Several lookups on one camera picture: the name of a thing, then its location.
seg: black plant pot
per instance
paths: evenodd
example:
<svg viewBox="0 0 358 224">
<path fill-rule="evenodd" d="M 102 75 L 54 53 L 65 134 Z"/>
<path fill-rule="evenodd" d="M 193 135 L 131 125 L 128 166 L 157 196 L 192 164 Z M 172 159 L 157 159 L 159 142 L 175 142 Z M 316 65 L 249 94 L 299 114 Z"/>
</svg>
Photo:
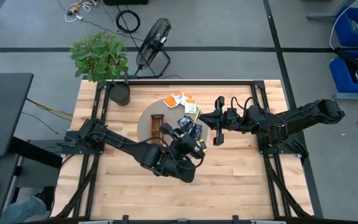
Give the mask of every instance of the black plant pot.
<svg viewBox="0 0 358 224">
<path fill-rule="evenodd" d="M 130 102 L 130 95 L 131 90 L 128 84 L 116 83 L 110 86 L 109 98 L 120 106 L 125 106 Z"/>
</svg>

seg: fan grille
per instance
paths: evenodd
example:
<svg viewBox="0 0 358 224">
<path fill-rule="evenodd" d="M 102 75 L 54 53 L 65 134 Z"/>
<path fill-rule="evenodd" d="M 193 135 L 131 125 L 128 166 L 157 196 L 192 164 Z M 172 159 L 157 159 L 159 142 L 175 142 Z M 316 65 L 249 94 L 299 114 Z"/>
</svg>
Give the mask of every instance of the fan grille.
<svg viewBox="0 0 358 224">
<path fill-rule="evenodd" d="M 136 57 L 137 66 L 147 68 L 147 65 L 152 63 L 155 56 L 160 51 L 160 48 L 163 46 L 163 43 L 161 43 L 160 40 L 163 37 L 167 37 L 170 29 L 171 23 L 168 19 L 158 19 L 158 21 L 150 29 L 139 49 L 139 53 Z"/>
</svg>

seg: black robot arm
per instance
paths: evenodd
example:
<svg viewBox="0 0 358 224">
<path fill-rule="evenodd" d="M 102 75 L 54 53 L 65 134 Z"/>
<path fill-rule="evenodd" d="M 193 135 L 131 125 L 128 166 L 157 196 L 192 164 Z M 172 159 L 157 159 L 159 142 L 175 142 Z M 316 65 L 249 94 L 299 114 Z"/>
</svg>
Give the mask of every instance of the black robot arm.
<svg viewBox="0 0 358 224">
<path fill-rule="evenodd" d="M 96 148 L 99 144 L 106 143 L 130 154 L 140 166 L 152 171 L 156 176 L 175 177 L 190 183 L 194 179 L 196 167 L 187 155 L 202 159 L 204 152 L 186 131 L 172 129 L 167 123 L 164 123 L 160 130 L 173 139 L 170 145 L 165 141 L 165 146 L 147 143 L 152 138 L 134 142 L 109 130 L 98 119 L 87 119 L 77 132 L 76 141 L 77 144 L 83 144 L 88 148 Z"/>
<path fill-rule="evenodd" d="M 216 130 L 214 145 L 217 146 L 224 142 L 222 129 L 260 134 L 267 137 L 269 144 L 276 144 L 312 125 L 336 124 L 345 115 L 333 100 L 317 100 L 279 114 L 269 113 L 258 103 L 244 110 L 242 116 L 238 115 L 236 108 L 228 108 L 223 112 L 223 106 L 224 97 L 220 96 L 215 101 L 215 110 L 212 113 L 202 114 L 199 118 L 212 130 Z"/>
</svg>

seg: white cable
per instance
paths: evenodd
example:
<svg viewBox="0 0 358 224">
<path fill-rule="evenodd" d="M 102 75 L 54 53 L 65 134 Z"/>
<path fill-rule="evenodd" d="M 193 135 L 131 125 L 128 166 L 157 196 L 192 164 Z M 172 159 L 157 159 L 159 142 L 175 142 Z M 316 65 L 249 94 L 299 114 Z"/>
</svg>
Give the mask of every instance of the white cable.
<svg viewBox="0 0 358 224">
<path fill-rule="evenodd" d="M 70 7 L 75 6 L 75 5 L 77 5 L 77 6 L 79 7 L 78 10 L 80 10 L 81 8 L 83 8 L 86 12 L 90 12 L 90 11 L 91 11 L 90 5 L 94 6 L 94 5 L 95 5 L 95 2 L 94 2 L 94 1 L 93 1 L 93 3 L 90 3 L 90 2 L 81 2 L 81 5 L 80 5 L 80 6 L 78 5 L 78 2 L 76 2 L 76 3 L 74 3 L 74 4 L 71 4 L 71 5 L 67 6 L 66 9 L 65 9 L 65 21 L 66 21 L 66 22 L 75 22 L 77 19 L 79 19 L 79 17 L 80 17 L 81 19 L 83 18 L 83 17 L 79 16 L 77 13 L 74 12 L 75 19 L 70 20 L 70 21 L 67 19 L 68 9 L 69 9 Z"/>
<path fill-rule="evenodd" d="M 348 8 L 346 8 L 346 9 L 338 16 L 338 18 L 336 18 L 336 20 L 335 20 L 335 23 L 334 23 L 334 25 L 333 25 L 333 29 L 331 30 L 331 35 L 329 36 L 329 45 L 331 46 L 331 48 L 332 48 L 333 50 L 335 50 L 335 48 L 333 47 L 333 43 L 332 43 L 335 25 L 336 25 L 336 23 L 338 22 L 339 18 L 341 18 L 341 16 L 342 16 L 348 9 L 350 9 L 350 8 L 354 5 L 354 3 L 352 3 Z"/>
</svg>

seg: green leaves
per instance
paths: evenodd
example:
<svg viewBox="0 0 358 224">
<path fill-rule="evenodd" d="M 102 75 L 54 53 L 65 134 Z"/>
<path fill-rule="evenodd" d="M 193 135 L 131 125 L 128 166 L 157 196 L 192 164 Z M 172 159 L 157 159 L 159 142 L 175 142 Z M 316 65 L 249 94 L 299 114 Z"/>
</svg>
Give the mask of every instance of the green leaves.
<svg viewBox="0 0 358 224">
<path fill-rule="evenodd" d="M 106 79 L 119 78 L 128 71 L 128 59 L 122 53 L 125 48 L 116 36 L 100 32 L 75 42 L 70 49 L 71 59 L 78 69 L 75 77 L 88 74 L 90 82 L 103 82 Z"/>
</svg>

